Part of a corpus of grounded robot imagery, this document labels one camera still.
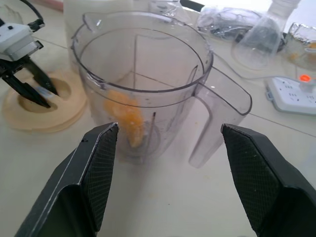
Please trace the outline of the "clear conical plastic flask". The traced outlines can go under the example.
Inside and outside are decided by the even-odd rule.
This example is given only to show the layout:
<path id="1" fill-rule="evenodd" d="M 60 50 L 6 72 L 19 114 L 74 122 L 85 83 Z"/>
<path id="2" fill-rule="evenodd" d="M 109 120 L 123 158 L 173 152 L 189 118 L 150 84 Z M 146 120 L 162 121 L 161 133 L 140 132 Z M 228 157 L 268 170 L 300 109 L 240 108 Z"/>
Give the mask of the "clear conical plastic flask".
<path id="1" fill-rule="evenodd" d="M 276 56 L 283 30 L 301 0 L 272 0 L 263 17 L 232 48 L 232 56 L 241 65 L 261 70 Z"/>

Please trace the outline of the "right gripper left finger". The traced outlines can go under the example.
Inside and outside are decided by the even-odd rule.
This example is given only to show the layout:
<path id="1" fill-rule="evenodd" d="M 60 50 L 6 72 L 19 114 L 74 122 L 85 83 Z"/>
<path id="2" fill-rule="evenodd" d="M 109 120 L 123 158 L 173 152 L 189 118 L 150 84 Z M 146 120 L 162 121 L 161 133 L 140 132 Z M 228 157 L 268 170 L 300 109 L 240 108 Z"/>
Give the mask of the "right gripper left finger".
<path id="1" fill-rule="evenodd" d="M 14 237 L 97 237 L 112 183 L 119 127 L 85 133 L 55 168 Z"/>

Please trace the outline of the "orange fruit slice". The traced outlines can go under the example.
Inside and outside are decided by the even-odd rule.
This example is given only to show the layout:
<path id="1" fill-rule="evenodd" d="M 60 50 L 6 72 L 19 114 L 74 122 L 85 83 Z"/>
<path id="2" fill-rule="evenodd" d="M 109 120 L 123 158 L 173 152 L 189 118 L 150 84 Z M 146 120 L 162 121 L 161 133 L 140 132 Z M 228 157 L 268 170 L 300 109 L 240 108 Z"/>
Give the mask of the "orange fruit slice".
<path id="1" fill-rule="evenodd" d="M 125 130 L 131 147 L 139 147 L 144 136 L 144 119 L 137 100 L 128 94 L 108 90 L 103 107 Z"/>

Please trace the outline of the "textured glass dish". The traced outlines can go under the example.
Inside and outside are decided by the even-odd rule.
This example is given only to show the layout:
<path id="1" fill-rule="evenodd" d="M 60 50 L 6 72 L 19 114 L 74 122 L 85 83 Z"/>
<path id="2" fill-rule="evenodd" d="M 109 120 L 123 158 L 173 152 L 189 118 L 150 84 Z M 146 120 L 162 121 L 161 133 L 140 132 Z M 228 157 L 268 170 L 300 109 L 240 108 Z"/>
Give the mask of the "textured glass dish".
<path id="1" fill-rule="evenodd" d="M 316 72 L 316 27 L 293 23 L 284 40 L 285 58 L 298 67 Z"/>

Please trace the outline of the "white power strip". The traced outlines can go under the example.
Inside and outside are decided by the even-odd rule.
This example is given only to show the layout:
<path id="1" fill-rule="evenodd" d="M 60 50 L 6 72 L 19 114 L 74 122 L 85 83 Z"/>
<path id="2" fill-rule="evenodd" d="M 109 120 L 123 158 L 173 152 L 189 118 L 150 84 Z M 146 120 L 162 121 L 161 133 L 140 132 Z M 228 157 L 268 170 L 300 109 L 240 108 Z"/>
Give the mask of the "white power strip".
<path id="1" fill-rule="evenodd" d="M 284 77 L 267 80 L 266 97 L 280 112 L 316 116 L 316 84 Z"/>

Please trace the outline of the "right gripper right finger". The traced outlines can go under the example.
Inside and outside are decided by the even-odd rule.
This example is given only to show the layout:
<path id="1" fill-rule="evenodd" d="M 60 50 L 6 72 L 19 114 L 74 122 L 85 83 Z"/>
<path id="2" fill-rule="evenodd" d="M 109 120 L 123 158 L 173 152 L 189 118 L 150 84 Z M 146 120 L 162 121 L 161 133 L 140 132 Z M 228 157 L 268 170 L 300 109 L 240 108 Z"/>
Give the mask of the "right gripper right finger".
<path id="1" fill-rule="evenodd" d="M 268 139 L 223 124 L 239 199 L 257 237 L 316 237 L 316 189 Z"/>

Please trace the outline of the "clear plastic blender jar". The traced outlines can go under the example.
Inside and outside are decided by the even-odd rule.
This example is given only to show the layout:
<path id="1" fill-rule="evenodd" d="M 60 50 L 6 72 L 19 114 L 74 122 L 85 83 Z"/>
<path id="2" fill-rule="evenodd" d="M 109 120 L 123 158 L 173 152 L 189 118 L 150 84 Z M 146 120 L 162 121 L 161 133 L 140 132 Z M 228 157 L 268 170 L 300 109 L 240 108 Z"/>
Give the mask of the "clear plastic blender jar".
<path id="1" fill-rule="evenodd" d="M 199 100 L 208 117 L 189 162 L 202 167 L 224 142 L 222 124 L 238 125 L 249 114 L 251 95 L 213 66 L 210 44 L 190 25 L 145 11 L 88 12 L 82 20 L 71 50 L 94 121 L 119 126 L 120 158 L 145 164 L 160 157 Z M 144 119 L 139 147 L 104 110 L 108 90 L 137 100 Z"/>

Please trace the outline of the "cream blender lid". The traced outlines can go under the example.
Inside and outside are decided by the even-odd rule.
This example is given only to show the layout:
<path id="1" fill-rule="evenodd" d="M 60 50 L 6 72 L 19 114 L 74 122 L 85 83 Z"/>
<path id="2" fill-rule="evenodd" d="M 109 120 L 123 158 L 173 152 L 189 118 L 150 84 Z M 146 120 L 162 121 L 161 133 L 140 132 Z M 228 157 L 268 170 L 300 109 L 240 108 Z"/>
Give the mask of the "cream blender lid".
<path id="1" fill-rule="evenodd" d="M 2 103 L 2 115 L 7 124 L 17 130 L 51 133 L 68 128 L 83 114 L 87 97 L 79 76 L 72 71 L 48 74 L 59 95 L 41 87 L 31 77 L 24 79 L 44 99 L 45 108 L 20 96 L 10 89 Z"/>

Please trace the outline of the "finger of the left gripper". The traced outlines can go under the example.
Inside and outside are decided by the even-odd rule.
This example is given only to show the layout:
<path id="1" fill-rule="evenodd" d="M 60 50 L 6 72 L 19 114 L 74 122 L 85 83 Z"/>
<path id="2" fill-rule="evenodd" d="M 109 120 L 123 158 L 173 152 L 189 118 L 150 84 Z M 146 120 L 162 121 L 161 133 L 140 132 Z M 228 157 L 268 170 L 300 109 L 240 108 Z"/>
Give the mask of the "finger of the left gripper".
<path id="1" fill-rule="evenodd" d="M 50 77 L 30 58 L 24 58 L 25 68 L 33 75 L 34 80 L 48 91 L 58 95 L 58 92 Z"/>
<path id="2" fill-rule="evenodd" d="M 18 78 L 13 75 L 2 75 L 2 79 L 12 87 L 20 96 L 40 105 L 45 108 L 51 106 L 48 102 L 28 83 L 21 82 Z"/>

